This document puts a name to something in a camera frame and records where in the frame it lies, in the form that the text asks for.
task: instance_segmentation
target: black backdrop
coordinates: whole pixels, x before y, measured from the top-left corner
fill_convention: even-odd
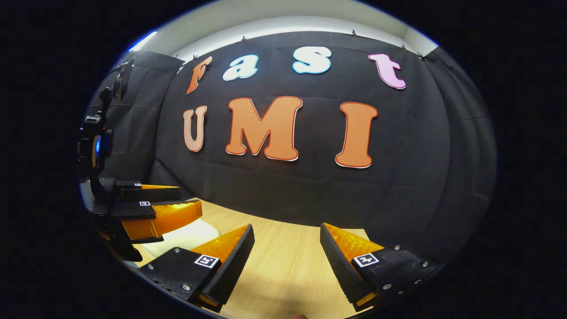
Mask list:
[[[297,74],[291,68],[294,50],[307,45],[331,50],[327,72]],[[374,53],[400,64],[397,74],[407,84],[404,90],[380,79],[375,62],[367,57]],[[259,56],[258,72],[224,81],[229,63],[247,54]],[[194,66],[208,56],[212,63],[198,88],[187,95]],[[364,228],[372,241],[401,244],[446,262],[475,231],[488,205],[496,151],[476,88],[440,49],[435,57],[422,61],[392,44],[330,32],[281,33],[214,50],[173,77],[159,116],[148,113],[159,125],[147,182],[179,185],[186,196],[273,220]],[[230,100],[251,98],[263,116],[274,98],[287,95],[303,100],[295,120],[298,160],[268,159],[262,152],[226,153]],[[344,141],[345,116],[339,106],[345,102],[378,110],[370,135],[373,163],[367,169],[335,163]],[[182,114],[200,105],[208,110],[204,145],[195,153],[185,147]],[[129,123],[123,129],[136,128],[136,120],[122,120]],[[128,131],[129,142],[150,144],[152,139],[141,133],[151,134],[154,127]],[[113,164],[112,171],[137,167],[132,161]]]
[[[157,310],[163,317],[196,317],[135,279],[89,231],[76,186],[75,138],[93,88],[116,56],[198,4],[168,1],[158,10],[154,3],[128,1],[18,4],[26,7],[9,12],[7,32],[7,91],[14,96],[6,115],[15,119],[8,121],[15,143],[7,157],[7,219],[9,240],[16,243],[7,260],[9,316],[140,317]],[[553,229],[562,224],[555,181],[560,144],[553,138],[560,108],[553,102],[562,90],[560,73],[549,68],[561,62],[549,27],[558,26],[561,10],[550,10],[549,1],[538,7],[494,1],[379,5],[440,43],[479,86],[495,123],[499,170],[489,211],[466,249],[437,280],[374,315],[553,317],[558,280],[551,266],[562,244]]]
[[[134,52],[124,54],[116,65],[132,55]],[[159,53],[137,52],[124,99],[113,99],[108,108],[107,127],[114,131],[114,145],[112,155],[105,160],[101,177],[125,181],[146,179],[155,158],[155,133],[163,99],[182,63],[182,60]],[[118,72],[114,72],[99,85],[87,115],[94,115],[100,109],[98,93],[105,87],[112,87],[117,76]]]

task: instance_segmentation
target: letter m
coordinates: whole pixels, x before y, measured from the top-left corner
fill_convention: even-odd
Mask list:
[[[270,135],[270,142],[264,149],[266,157],[281,161],[297,160],[299,153],[293,144],[295,114],[302,105],[303,101],[299,98],[281,96],[272,102],[264,117],[260,119],[254,103],[249,98],[230,101],[232,126],[226,152],[244,155],[246,153],[246,146],[242,144],[242,135],[244,135],[250,151],[253,155],[257,155]]]

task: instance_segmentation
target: pink letter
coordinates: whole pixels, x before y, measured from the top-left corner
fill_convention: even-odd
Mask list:
[[[394,73],[394,69],[401,70],[400,65],[394,61],[390,60],[385,54],[370,54],[368,58],[376,61],[376,66],[378,67],[378,74],[384,83],[393,87],[394,89],[403,90],[405,89],[405,82],[402,79],[398,79]]]

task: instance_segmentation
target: white ceiling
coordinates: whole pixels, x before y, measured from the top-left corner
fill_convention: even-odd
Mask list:
[[[352,0],[219,0],[197,8],[169,22],[144,46],[143,50],[173,55],[199,39],[228,28],[256,20],[281,16],[322,16],[363,24],[401,39],[408,30],[413,42],[424,43],[424,36],[407,24],[366,4]],[[425,38],[427,48],[414,45],[427,54],[437,45]]]

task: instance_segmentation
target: blue light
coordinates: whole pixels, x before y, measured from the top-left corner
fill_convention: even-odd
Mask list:
[[[140,42],[138,42],[136,45],[132,46],[128,51],[138,51],[140,50],[144,44],[146,44],[146,42],[148,42],[157,32],[154,31],[152,33],[150,33],[148,36],[146,36],[145,38],[143,38]]]
[[[95,152],[95,157],[98,157],[98,156],[99,156],[100,138],[101,138],[101,136],[98,135],[98,138],[96,139],[96,147],[95,147],[96,152]]]

